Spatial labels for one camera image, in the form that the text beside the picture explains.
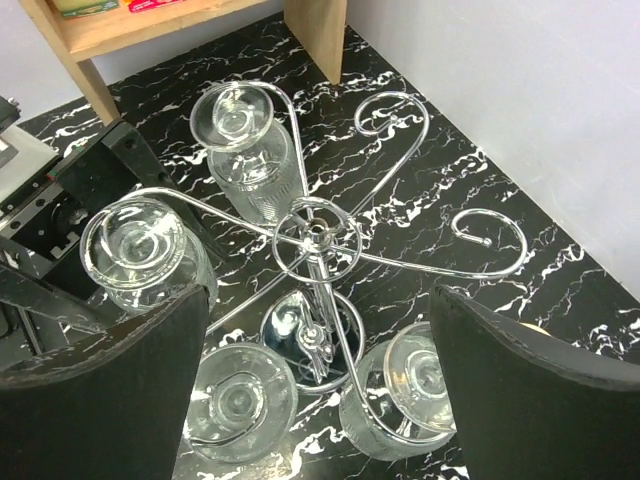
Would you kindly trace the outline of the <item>patterned glass goblet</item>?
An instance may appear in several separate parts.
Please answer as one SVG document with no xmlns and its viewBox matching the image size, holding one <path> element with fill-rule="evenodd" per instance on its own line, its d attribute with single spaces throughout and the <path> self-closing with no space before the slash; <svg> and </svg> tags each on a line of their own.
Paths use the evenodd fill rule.
<svg viewBox="0 0 640 480">
<path fill-rule="evenodd" d="M 425 455 L 456 433 L 428 322 L 412 324 L 371 349 L 341 393 L 339 419 L 361 453 L 380 461 Z"/>
</svg>

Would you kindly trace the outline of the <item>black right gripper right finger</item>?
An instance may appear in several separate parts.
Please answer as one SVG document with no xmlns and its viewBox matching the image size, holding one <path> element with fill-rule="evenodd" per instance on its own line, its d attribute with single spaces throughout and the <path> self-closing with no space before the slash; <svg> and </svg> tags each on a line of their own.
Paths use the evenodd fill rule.
<svg viewBox="0 0 640 480">
<path fill-rule="evenodd" d="M 428 318 L 472 479 L 636 479 L 639 367 L 436 285 Z"/>
</svg>

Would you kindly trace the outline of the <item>chrome wine glass rack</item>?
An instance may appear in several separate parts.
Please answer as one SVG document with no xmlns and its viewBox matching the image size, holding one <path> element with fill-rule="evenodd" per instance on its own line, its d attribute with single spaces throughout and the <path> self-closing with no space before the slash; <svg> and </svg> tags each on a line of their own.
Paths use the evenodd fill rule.
<svg viewBox="0 0 640 480">
<path fill-rule="evenodd" d="M 265 89 L 272 101 L 274 97 L 281 95 L 280 88 L 269 83 L 261 81 L 241 81 L 239 83 Z M 351 263 L 362 260 L 365 254 L 361 244 L 361 231 L 356 222 L 354 211 L 345 211 L 326 199 L 310 195 L 298 124 L 296 121 L 291 121 L 288 125 L 283 126 L 293 140 L 303 183 L 303 194 L 291 202 L 286 215 L 274 226 L 260 226 L 248 222 L 236 210 L 229 216 L 229 221 L 248 231 L 267 236 L 273 248 L 278 248 L 284 243 L 296 247 L 300 255 L 300 262 L 305 264 L 308 269 L 307 274 L 303 277 L 303 282 L 314 287 L 325 319 L 336 322 L 338 313 L 333 283 L 343 278 L 345 271 L 330 272 L 327 264 L 336 255 L 346 256 Z M 170 188 L 146 187 L 130 193 L 122 199 L 147 197 L 162 202 L 163 197 L 174 196 L 175 191 Z M 353 382 L 357 380 L 357 365 L 357 361 L 347 360 L 347 369 Z"/>
</svg>

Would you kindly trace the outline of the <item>ribbed glass goblet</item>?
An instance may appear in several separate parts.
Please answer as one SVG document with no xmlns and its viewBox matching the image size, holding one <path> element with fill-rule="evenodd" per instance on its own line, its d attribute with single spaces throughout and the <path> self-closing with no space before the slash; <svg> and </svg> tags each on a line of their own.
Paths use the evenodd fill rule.
<svg viewBox="0 0 640 480">
<path fill-rule="evenodd" d="M 238 214 L 274 226 L 303 194 L 293 140 L 259 86 L 227 82 L 206 91 L 190 114 L 215 182 Z"/>
</svg>

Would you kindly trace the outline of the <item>clear patterned short goblet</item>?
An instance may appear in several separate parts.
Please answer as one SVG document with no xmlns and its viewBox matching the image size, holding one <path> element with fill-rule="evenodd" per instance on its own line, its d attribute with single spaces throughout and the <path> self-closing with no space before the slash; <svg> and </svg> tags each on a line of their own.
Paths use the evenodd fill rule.
<svg viewBox="0 0 640 480">
<path fill-rule="evenodd" d="M 165 203 L 147 197 L 114 202 L 86 225 L 80 259 L 89 277 L 129 314 L 146 313 L 192 285 L 218 298 L 217 277 L 201 240 Z"/>
</svg>

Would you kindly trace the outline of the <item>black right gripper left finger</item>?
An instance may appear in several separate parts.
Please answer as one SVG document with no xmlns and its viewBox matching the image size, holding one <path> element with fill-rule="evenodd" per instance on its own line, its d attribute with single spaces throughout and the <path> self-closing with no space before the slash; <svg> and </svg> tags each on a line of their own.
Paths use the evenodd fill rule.
<svg viewBox="0 0 640 480">
<path fill-rule="evenodd" d="M 3 369 L 2 478 L 171 478 L 208 322 L 191 287 Z"/>
</svg>

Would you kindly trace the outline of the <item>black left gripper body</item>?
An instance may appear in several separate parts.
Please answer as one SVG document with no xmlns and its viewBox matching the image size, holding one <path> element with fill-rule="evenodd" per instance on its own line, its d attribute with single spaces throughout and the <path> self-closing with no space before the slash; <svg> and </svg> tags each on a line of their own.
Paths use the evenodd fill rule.
<svg viewBox="0 0 640 480">
<path fill-rule="evenodd" d="M 59 336 L 43 322 L 97 333 L 118 314 L 87 305 L 97 290 L 79 258 L 91 216 L 136 186 L 175 188 L 138 130 L 115 120 L 61 156 L 17 124 L 18 104 L 1 101 L 1 335 L 22 330 L 34 350 Z"/>
</svg>

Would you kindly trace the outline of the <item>frosted short goblet front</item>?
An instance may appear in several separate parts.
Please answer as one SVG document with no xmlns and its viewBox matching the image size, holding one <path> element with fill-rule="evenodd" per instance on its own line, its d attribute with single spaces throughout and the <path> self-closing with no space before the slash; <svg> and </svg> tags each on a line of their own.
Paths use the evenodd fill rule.
<svg viewBox="0 0 640 480">
<path fill-rule="evenodd" d="M 255 343 L 229 344 L 200 362 L 183 438 L 203 458 L 245 464 L 275 449 L 297 407 L 296 381 L 284 358 Z"/>
</svg>

